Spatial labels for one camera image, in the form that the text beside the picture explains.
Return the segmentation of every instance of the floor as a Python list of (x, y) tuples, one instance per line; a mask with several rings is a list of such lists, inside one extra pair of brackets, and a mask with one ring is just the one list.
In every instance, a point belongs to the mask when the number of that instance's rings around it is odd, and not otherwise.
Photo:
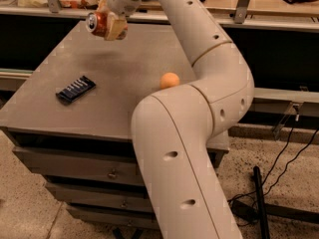
[[(285, 145), (289, 128), (274, 141), (271, 128), (240, 124), (230, 130), (230, 153), (218, 169), (219, 180), (227, 198), (252, 189), (252, 168), (258, 165), (264, 175), (277, 153)], [(284, 154), (265, 184), (265, 190), (277, 178), (285, 163), (306, 145), (311, 130), (292, 133)], [(319, 135), (295, 162), (280, 182), (265, 197), (267, 203), (319, 212)], [(91, 224), (74, 219), (66, 204), (59, 202), (44, 188), (41, 175), (32, 174), (11, 152), (12, 142), (0, 131), (0, 238), (1, 239), (111, 239), (118, 226)], [(237, 219), (238, 224), (245, 224)], [(269, 216), (270, 235), (276, 238), (319, 238), (319, 225)], [(120, 227), (125, 238), (135, 228)], [(261, 238), (259, 225), (240, 227), (243, 238)], [(142, 239), (160, 239), (158, 231), (144, 231)]]

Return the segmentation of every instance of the drawer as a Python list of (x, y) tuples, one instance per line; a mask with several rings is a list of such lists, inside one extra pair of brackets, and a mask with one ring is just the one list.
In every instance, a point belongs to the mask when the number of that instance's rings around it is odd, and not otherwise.
[(132, 157), (18, 146), (13, 152), (33, 173), (144, 186)]
[(109, 188), (98, 188), (47, 182), (46, 188), (57, 200), (67, 203), (154, 213), (145, 188), (109, 184)]
[(67, 207), (67, 210), (74, 218), (88, 222), (102, 222), (156, 230), (160, 229), (156, 217), (153, 214), (71, 205)]

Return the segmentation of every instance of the small orange ball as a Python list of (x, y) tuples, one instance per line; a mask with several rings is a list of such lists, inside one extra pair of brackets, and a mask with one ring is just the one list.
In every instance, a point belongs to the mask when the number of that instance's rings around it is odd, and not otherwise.
[(179, 76), (175, 73), (166, 73), (160, 78), (160, 89), (167, 89), (179, 85)]

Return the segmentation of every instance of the gray drawer cabinet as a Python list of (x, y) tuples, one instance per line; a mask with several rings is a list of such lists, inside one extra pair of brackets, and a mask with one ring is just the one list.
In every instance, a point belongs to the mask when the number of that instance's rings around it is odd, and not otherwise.
[(143, 190), (126, 190), (118, 187), (100, 188), (60, 183), (46, 183), (52, 195), (67, 203), (86, 204), (122, 210), (153, 213), (148, 195)]
[(144, 186), (131, 157), (18, 146), (13, 152), (33, 173)]
[[(159, 229), (137, 165), (131, 118), (159, 89), (163, 73), (178, 74), (182, 84), (195, 76), (171, 26), (129, 29), (125, 41), (110, 43), (80, 22), (0, 110), (0, 129), (74, 217)], [(69, 106), (59, 103), (56, 93), (83, 75), (97, 86)], [(228, 146), (207, 147), (218, 166)]]
[(68, 206), (69, 213), (78, 219), (132, 227), (160, 229), (156, 217), (150, 213), (128, 212), (103, 208)]

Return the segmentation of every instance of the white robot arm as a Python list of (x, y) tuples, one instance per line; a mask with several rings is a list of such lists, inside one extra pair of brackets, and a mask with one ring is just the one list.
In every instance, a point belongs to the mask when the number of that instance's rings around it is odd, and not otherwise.
[[(121, 19), (135, 12), (141, 0), (107, 1)], [(206, 142), (249, 109), (254, 89), (250, 70), (199, 0), (159, 1), (197, 77), (148, 96), (132, 118), (135, 152), (162, 236), (242, 238)]]

